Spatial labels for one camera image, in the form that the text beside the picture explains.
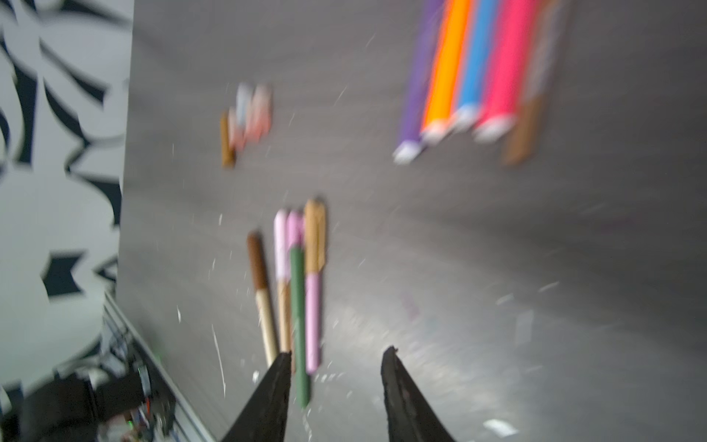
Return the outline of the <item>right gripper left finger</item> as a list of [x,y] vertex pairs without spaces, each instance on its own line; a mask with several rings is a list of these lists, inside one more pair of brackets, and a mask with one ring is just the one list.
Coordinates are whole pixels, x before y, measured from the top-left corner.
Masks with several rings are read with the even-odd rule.
[[292,353],[279,354],[223,442],[283,442],[289,408]]

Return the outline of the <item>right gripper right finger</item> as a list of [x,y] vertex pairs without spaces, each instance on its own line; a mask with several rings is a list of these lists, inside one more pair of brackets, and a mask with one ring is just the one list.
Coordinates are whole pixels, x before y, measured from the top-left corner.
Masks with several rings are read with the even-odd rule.
[[418,389],[394,346],[383,354],[381,379],[390,441],[455,441]]

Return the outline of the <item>green pen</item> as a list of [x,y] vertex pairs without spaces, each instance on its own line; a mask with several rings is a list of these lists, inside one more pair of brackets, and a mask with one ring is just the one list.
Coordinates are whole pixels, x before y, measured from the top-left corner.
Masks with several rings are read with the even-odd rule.
[[293,321],[293,338],[296,367],[296,390],[298,403],[306,409],[310,402],[309,374],[307,373],[307,338],[305,313],[305,269],[304,252],[301,246],[289,250],[290,257],[290,292]]

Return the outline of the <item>tan cap lilac pen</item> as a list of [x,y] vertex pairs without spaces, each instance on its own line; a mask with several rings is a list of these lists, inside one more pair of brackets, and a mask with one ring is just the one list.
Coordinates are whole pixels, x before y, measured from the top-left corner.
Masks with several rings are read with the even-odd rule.
[[304,207],[306,274],[306,369],[314,374],[320,366],[321,273],[326,264],[326,208],[311,199]]

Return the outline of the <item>gold brown pen cap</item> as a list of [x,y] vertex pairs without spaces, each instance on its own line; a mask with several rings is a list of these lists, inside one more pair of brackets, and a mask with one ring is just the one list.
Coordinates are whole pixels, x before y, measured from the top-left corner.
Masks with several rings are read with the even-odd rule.
[[230,145],[228,112],[223,112],[221,115],[220,136],[222,166],[226,169],[233,169],[236,164],[236,154]]

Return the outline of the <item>purple marker pen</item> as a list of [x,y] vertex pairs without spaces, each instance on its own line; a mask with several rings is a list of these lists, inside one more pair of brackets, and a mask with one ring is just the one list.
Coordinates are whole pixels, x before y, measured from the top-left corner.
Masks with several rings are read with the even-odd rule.
[[435,63],[437,37],[446,12],[445,1],[423,2],[417,41],[412,55],[406,99],[401,116],[399,145],[393,152],[396,164],[409,164],[423,151],[421,129],[429,82]]

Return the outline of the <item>translucent pink pen cap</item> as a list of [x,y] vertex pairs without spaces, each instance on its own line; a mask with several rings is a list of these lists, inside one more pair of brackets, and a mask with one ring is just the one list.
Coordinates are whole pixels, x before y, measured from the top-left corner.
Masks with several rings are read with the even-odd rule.
[[235,107],[228,109],[228,145],[234,152],[240,152],[245,147],[245,129],[239,122],[239,114]]

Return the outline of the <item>orange highlighter pen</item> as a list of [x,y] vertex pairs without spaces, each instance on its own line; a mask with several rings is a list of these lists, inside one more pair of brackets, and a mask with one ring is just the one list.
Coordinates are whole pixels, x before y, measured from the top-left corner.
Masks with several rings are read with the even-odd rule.
[[456,88],[460,54],[464,46],[469,0],[444,2],[443,20],[438,31],[436,59],[428,93],[421,140],[425,145],[439,143],[447,134]]

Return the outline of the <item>translucent blue pen cap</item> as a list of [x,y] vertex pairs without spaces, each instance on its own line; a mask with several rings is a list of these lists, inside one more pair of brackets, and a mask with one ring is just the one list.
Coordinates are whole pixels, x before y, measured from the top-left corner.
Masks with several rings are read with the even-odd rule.
[[235,117],[239,127],[245,128],[249,119],[250,105],[254,89],[247,83],[240,83],[237,90]]

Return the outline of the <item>blue highlighter pen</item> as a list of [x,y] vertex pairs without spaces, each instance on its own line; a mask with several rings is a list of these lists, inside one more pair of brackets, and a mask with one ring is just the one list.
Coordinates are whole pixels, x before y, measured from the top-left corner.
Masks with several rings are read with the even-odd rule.
[[454,132],[471,129],[481,115],[482,95],[493,35],[501,1],[476,1],[469,11],[465,46],[458,73],[451,128]]

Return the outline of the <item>pink highlighter pen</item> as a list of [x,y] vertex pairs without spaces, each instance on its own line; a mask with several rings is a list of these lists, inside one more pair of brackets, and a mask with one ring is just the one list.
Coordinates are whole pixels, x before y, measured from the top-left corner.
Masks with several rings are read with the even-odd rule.
[[495,47],[475,130],[479,143],[493,143],[516,122],[517,102],[532,42],[539,2],[509,0],[502,4]]

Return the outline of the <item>gold brown pen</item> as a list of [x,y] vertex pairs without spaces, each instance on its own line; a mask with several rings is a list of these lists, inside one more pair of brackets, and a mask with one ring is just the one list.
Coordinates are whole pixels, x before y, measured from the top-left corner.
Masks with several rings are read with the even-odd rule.
[[533,33],[530,58],[518,103],[517,123],[504,150],[506,167],[517,167],[536,153],[553,78],[561,59],[570,1],[543,1]]

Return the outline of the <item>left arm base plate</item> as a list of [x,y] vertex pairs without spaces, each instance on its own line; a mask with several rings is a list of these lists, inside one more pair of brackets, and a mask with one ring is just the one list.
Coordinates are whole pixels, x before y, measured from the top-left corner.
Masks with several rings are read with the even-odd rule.
[[94,441],[99,426],[145,403],[150,393],[130,371],[95,387],[77,376],[53,379],[1,417],[4,441]]

